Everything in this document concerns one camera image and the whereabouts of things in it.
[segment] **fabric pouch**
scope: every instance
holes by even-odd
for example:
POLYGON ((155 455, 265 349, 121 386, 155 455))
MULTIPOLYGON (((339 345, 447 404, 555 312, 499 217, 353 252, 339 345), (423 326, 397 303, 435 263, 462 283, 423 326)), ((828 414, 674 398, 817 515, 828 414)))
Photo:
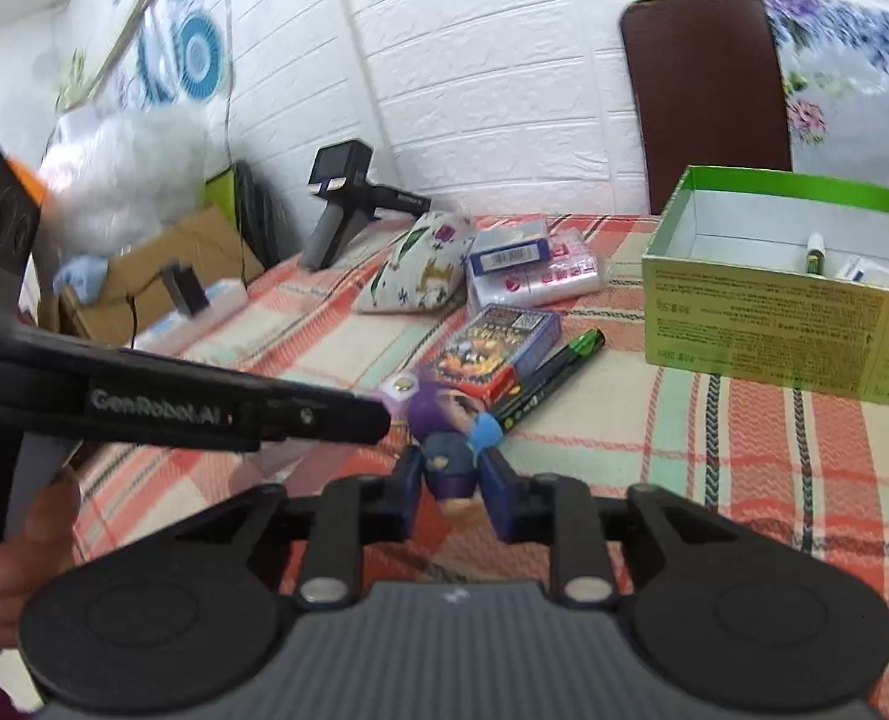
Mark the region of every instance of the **fabric pouch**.
POLYGON ((354 310, 363 314, 440 310, 465 283, 465 262, 476 232, 468 217, 443 211, 423 215, 361 290, 354 310))

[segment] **blue cloth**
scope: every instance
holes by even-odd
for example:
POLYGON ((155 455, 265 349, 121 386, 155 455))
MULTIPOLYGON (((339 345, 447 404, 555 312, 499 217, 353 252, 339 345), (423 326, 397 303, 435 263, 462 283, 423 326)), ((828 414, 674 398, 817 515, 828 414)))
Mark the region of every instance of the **blue cloth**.
POLYGON ((86 254, 63 264, 54 275, 52 287, 54 295, 60 295, 65 285, 70 284, 81 305, 89 306, 97 302, 106 279, 107 260, 86 254))

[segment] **orange object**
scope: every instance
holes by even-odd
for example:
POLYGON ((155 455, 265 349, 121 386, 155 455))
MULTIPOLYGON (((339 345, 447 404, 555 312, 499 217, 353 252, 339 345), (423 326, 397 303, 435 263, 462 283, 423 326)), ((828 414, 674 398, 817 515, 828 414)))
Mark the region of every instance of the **orange object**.
POLYGON ((34 201, 37 207, 43 208, 50 195, 50 191, 47 189, 47 186, 44 186, 44 182, 37 177, 37 173, 13 157, 7 158, 7 167, 10 167, 11 172, 18 177, 20 184, 25 188, 30 199, 34 201))

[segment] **small bottle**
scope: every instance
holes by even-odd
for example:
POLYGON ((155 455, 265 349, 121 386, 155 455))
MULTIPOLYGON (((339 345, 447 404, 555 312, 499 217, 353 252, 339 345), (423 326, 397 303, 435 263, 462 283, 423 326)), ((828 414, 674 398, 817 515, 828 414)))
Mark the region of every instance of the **small bottle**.
POLYGON ((808 236, 806 272, 815 276, 825 274, 825 238, 821 233, 811 233, 808 236))

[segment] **pen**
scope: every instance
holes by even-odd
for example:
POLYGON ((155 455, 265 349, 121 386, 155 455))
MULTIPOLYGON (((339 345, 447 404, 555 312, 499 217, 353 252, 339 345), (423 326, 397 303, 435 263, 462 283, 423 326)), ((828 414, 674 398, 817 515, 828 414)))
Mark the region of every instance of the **pen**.
POLYGON ((526 376, 491 409, 502 433, 513 429, 603 348, 604 333, 594 327, 572 338, 548 362, 526 376))

